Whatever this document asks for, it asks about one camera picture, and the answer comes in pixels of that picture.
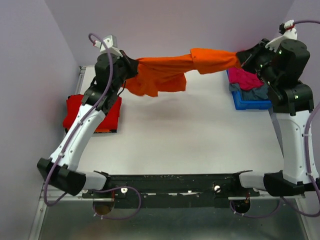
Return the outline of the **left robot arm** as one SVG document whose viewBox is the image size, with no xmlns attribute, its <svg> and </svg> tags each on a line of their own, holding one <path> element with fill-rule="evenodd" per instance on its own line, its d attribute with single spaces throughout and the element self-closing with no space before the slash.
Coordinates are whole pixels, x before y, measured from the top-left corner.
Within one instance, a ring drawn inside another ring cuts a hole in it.
<svg viewBox="0 0 320 240">
<path fill-rule="evenodd" d="M 90 138 L 116 103 L 120 88 L 138 74 L 138 61 L 124 51 L 119 56 L 103 53 L 97 58 L 94 71 L 70 129 L 48 159 L 39 159 L 37 169 L 46 185 L 72 196 L 82 190 L 93 190 L 104 198 L 111 191 L 108 175 L 98 171 L 80 172 L 77 168 Z"/>
</svg>

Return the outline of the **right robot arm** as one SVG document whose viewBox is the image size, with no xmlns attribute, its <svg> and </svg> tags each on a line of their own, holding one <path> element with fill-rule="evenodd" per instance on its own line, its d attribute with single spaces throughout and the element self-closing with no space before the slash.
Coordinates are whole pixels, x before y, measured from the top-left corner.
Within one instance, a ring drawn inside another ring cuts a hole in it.
<svg viewBox="0 0 320 240">
<path fill-rule="evenodd" d="M 241 196 L 248 188 L 268 192 L 273 197 L 289 197 L 320 188 L 314 165 L 311 119 L 315 113 L 313 92 L 300 81 L 310 59 L 307 46 L 285 39 L 275 50 L 263 39 L 254 47 L 236 53 L 241 68 L 256 74 L 268 85 L 268 98 L 279 124 L 283 169 L 260 173 L 244 171 L 230 183 L 230 191 Z"/>
</svg>

